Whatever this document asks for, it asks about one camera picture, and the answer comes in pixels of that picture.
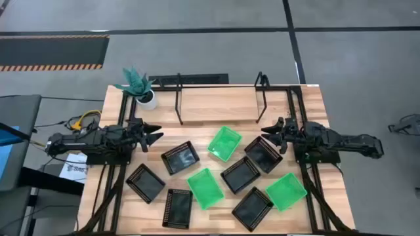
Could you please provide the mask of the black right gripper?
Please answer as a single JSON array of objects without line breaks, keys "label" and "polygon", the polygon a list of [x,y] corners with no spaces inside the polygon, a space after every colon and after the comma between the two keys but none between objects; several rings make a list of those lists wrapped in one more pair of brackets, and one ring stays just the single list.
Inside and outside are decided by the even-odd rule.
[{"label": "black right gripper", "polygon": [[304,147],[308,145],[306,135],[298,128],[294,118],[286,118],[284,124],[284,118],[279,117],[274,125],[264,127],[261,131],[267,133],[261,134],[263,138],[272,142],[275,146],[280,146],[281,154],[287,151],[288,142],[300,144]]}]

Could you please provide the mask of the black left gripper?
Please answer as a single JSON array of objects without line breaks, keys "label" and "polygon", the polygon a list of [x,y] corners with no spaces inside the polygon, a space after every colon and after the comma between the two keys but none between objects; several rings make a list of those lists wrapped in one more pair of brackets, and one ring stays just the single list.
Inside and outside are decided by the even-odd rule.
[{"label": "black left gripper", "polygon": [[162,132],[146,134],[161,129],[161,126],[145,123],[142,118],[127,119],[126,122],[128,136],[133,140],[131,144],[133,149],[136,149],[140,145],[142,152],[147,153],[147,146],[151,146],[163,136]]}]

